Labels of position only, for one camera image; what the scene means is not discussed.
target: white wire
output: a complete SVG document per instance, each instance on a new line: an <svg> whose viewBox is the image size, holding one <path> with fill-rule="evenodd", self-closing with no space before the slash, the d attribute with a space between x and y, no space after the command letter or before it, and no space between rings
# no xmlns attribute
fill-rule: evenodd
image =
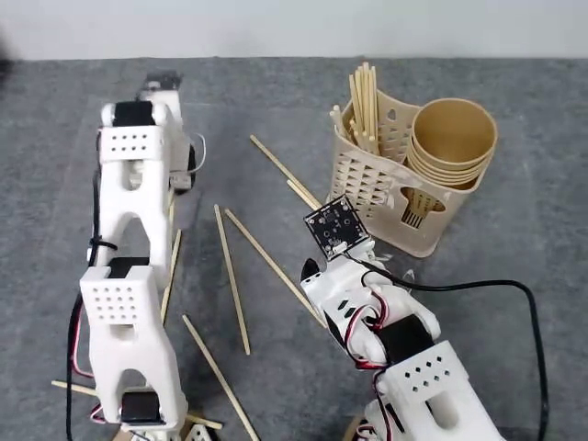
<svg viewBox="0 0 588 441"><path fill-rule="evenodd" d="M204 165L204 163L206 162L206 138L204 138L204 135L202 135L202 133L197 132L196 135L202 141L202 159L200 160L200 164L198 164L192 170L187 170L187 173L190 175L192 175L193 173L196 173L199 169L201 169L202 165ZM192 139L190 139L190 144L194 145L194 142L192 141Z"/></svg>

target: gray carpet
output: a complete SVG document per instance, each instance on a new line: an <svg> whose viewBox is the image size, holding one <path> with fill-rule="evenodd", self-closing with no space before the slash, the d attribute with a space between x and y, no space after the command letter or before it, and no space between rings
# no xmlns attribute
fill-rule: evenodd
<svg viewBox="0 0 588 441"><path fill-rule="evenodd" d="M423 104L463 96L496 117L501 141L479 192L437 251L413 259L385 244L388 266L420 281L512 277L537 295L549 373L548 439L584 439L588 421L588 62L375 60L379 87ZM209 159L178 202L185 229L168 318L190 407L223 421L220 439L247 435L180 320L187 312L262 439L337 440L371 400L352 363L249 243L227 222L253 353L235 320L212 205L231 208L297 279L318 250L308 209L248 141L253 132L308 188L326 196L331 136L326 111L344 104L358 60L129 60L23 62L0 68L0 432L2 439L64 439L65 336L90 234L91 173L99 109L132 97L144 75L176 69L187 130ZM130 236L127 251L145 248ZM532 440L537 368L524 298L487 288L417 294L437 314L470 380L509 440ZM75 439L109 439L92 425L94 401L74 398Z"/></svg>

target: cup rim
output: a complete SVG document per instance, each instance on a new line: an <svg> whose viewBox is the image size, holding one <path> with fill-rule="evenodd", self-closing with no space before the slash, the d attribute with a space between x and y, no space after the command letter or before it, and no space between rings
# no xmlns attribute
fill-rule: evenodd
<svg viewBox="0 0 588 441"><path fill-rule="evenodd" d="M425 159L423 159L418 151L414 149L407 149L406 152L407 156L410 154L416 161L418 161L419 165L430 172L432 175L439 175L443 177L462 177L466 175L471 175L476 173L477 171L481 170L488 161L488 158L482 159L479 163L473 165L472 167L464 170L444 170L442 168L435 167L434 165L429 164Z"/></svg>
<svg viewBox="0 0 588 441"><path fill-rule="evenodd" d="M477 158L470 159L469 161L465 161L465 162L461 162L461 163L455 163L455 162L452 162L452 161L446 161L444 159L437 158L436 156L433 156L431 153L429 153L421 145L421 143L418 141L418 139L416 137L415 127L416 127L417 120L418 120L419 116L423 113L423 111L426 108L429 108L432 105L437 104L439 102L460 102L460 103L467 103L468 105L474 106L475 108L477 108L478 110L480 110L484 114L484 116L487 118L487 120L490 121L490 123L492 125L493 139L492 139L492 145L491 145L491 147L485 153L483 153L482 155L478 156ZM422 152L424 154L424 156L427 159L429 159L431 162L441 164L441 165L443 165L445 167L463 167L463 168L470 168L473 165L476 165L477 163L479 163L479 162L483 161L485 158L487 158L492 153L492 151L494 150L494 148L496 147L496 142L498 141L498 129L497 129L497 126L496 126L496 121L494 120L494 118L492 117L492 115L484 107L482 107L480 104L478 104L478 103L476 103L474 101L470 101L468 99L457 98L457 97L434 99L433 101L429 101L424 106L422 106L421 108L419 108L419 110L414 114L411 132L412 132L412 136L411 136L412 142L411 142L411 144L413 145L413 147L415 149L418 149L419 152Z"/></svg>
<svg viewBox="0 0 588 441"><path fill-rule="evenodd" d="M436 174L435 172L428 170L425 166L422 165L422 163L420 162L420 160L418 158L414 157L414 155L412 153L407 153L406 157L410 163L410 166L417 169L417 173L419 173L420 175L424 175L427 178L433 179L435 181L439 181L439 182L443 181L444 183L469 182L471 179L475 179L477 176L479 176L481 174L482 170L484 169L484 165L485 165L485 164L481 164L480 168L478 168L477 170L474 170L468 174L465 174L465 175L440 175L440 174Z"/></svg>

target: red wire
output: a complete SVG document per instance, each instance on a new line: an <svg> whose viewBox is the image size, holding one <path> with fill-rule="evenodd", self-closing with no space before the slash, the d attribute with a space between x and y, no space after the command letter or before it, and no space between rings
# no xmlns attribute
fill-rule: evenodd
<svg viewBox="0 0 588 441"><path fill-rule="evenodd" d="M92 379L94 374L92 372L86 372L82 370L77 361L77 350L80 345L80 333L82 328L82 310L77 316L77 324L76 324L76 331L75 331L75 338L73 340L73 351L72 351L72 369L77 375L81 375L82 377L86 377L87 379Z"/></svg>

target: black cable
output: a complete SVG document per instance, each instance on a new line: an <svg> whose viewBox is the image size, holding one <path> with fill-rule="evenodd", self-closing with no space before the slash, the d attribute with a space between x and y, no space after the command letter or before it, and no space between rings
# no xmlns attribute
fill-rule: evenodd
<svg viewBox="0 0 588 441"><path fill-rule="evenodd" d="M392 428L390 427L390 418L388 418L388 413L386 412L386 406L384 406L384 401L382 397L379 396L378 391L378 379L379 376L386 372L386 369L382 369L376 375L374 375L374 391L376 392L376 398L378 399L378 406L379 411L382 413L382 418L384 418L384 424L386 426L386 441L392 441Z"/></svg>
<svg viewBox="0 0 588 441"><path fill-rule="evenodd" d="M100 141L100 134L96 137L96 149ZM100 236L100 165L96 168L92 177L92 238L90 239L91 251L88 258L88 267L96 264L96 257L99 246L107 246L116 250L117 246L113 243L102 241ZM73 441L72 437L72 357L74 356L74 340L77 328L77 322L80 317L80 310L84 307L82 292L78 291L70 315L69 326L67 330L67 366L66 366L66 403L65 403L65 433L68 441Z"/></svg>
<svg viewBox="0 0 588 441"><path fill-rule="evenodd" d="M406 280L402 280L400 277L394 276L392 273L385 269L378 268L377 266L370 264L369 262L364 262L361 260L357 260L351 257L349 254L345 254L345 256L353 260L354 262L359 263L360 265L367 268L369 271L364 273L361 277L361 283L365 286L364 278L367 274L374 272L377 273L386 279L390 280L392 283L396 285L400 285L405 288L416 289L419 291L431 291L431 292L447 292L447 291L460 291L462 289L471 289L471 288L482 288L482 287L515 287L522 290L528 301L529 311L531 314L531 327L533 329L533 337L535 339L535 351L537 353L537 369L539 372L539 389L540 389L540 396L541 396L541 407L539 411L539 433L537 440L543 441L545 438L547 429L548 429L548 422L549 422L549 394L548 394L548 374L547 369L545 366L545 353L543 349L543 339L541 338L541 329L539 328L539 317L537 314L537 304L535 302L535 296L533 295L533 291L523 283L516 281L516 280L507 280L507 279L496 279L496 280L479 280L476 282L469 282L469 283L460 283L457 285L446 285L446 286L429 286L429 285L420 285L418 283L408 282Z"/></svg>

